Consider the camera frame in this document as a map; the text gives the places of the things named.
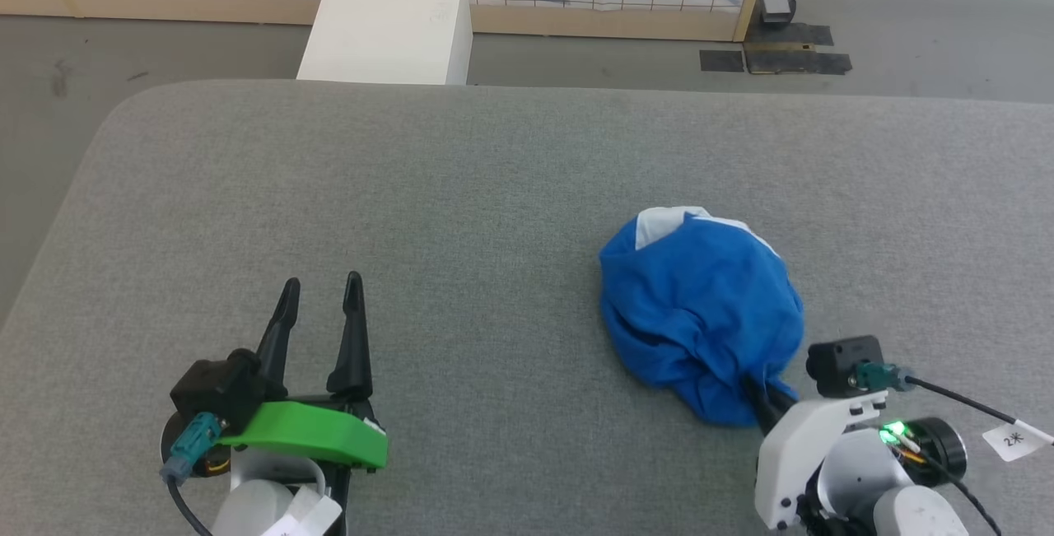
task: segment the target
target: floor stain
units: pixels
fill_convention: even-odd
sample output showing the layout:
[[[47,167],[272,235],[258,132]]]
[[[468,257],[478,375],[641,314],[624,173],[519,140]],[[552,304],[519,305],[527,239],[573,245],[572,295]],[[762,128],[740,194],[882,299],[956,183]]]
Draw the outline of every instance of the floor stain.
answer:
[[[72,73],[73,66],[67,66],[65,59],[59,59],[55,63],[55,74],[52,75],[52,95],[55,97],[65,97],[69,91],[66,82]]]

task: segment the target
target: bright green plastic bracket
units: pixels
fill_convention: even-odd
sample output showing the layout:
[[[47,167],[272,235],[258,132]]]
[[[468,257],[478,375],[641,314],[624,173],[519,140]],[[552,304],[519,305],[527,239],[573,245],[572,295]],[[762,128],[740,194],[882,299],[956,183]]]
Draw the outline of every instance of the bright green plastic bracket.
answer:
[[[299,402],[265,402],[241,435],[219,443],[367,469],[388,465],[388,436],[348,413]]]

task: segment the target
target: gray floor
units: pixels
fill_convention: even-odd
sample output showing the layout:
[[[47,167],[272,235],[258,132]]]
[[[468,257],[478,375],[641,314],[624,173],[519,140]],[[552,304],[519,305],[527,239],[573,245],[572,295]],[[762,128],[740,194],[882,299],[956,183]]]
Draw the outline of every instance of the gray floor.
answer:
[[[836,93],[1054,102],[1054,0],[798,0],[844,77],[702,74],[707,44],[477,36],[479,85]],[[105,115],[154,85],[291,78],[308,28],[0,17],[0,323]]]

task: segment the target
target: gray felt surface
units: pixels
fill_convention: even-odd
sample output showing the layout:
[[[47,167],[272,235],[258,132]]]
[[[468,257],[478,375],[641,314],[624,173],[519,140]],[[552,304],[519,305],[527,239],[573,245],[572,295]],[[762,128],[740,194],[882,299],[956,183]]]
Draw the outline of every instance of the gray felt surface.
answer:
[[[0,334],[3,534],[188,534],[157,477],[168,392],[255,345],[304,285],[287,383],[320,391],[366,283],[391,465],[354,534],[763,534],[760,435],[621,366],[597,252],[637,211],[704,205],[786,259],[809,341],[1054,429],[1054,108],[951,100],[211,81],[102,125]],[[785,378],[815,391],[803,358]],[[1007,534],[1047,534],[1054,453],[919,391]],[[226,480],[186,492],[211,520]],[[982,523],[943,490],[967,525]]]

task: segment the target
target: crumpled blue fabric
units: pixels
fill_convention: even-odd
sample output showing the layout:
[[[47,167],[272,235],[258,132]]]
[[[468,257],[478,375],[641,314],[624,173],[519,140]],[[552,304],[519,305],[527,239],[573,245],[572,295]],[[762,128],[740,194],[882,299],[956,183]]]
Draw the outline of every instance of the crumpled blue fabric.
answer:
[[[722,221],[685,213],[680,227],[637,250],[633,217],[600,252],[601,311],[633,376],[674,390],[704,421],[749,426],[744,375],[797,398],[779,375],[801,344],[804,315],[779,255]]]

